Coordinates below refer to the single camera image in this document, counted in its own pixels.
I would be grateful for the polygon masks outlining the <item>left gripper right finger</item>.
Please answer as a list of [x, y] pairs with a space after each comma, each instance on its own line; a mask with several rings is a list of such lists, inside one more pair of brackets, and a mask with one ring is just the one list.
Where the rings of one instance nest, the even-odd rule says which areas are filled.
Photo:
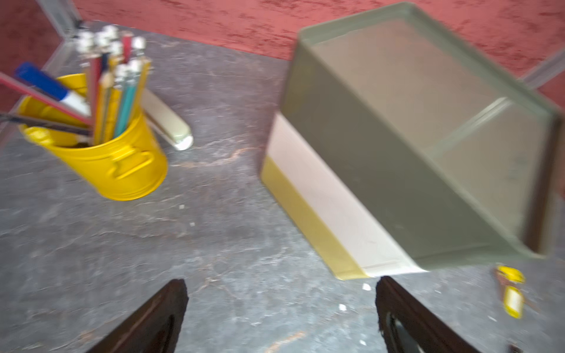
[[376, 285], [379, 331], [388, 352], [476, 352], [392, 277]]

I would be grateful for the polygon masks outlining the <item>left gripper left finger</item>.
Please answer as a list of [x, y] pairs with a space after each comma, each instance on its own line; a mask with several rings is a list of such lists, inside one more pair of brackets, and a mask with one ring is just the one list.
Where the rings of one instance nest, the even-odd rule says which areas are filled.
[[185, 281], [169, 281], [89, 352], [174, 352], [188, 301]]

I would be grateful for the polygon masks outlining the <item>key yellow tag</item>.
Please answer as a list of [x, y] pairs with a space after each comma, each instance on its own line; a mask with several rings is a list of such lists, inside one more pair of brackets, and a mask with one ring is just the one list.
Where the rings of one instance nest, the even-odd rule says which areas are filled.
[[503, 295], [503, 307], [514, 319], [521, 319], [525, 305], [525, 297], [517, 287], [506, 286]]
[[520, 270], [506, 265], [498, 265], [495, 273], [498, 277], [512, 283], [524, 284], [526, 282], [525, 275]]

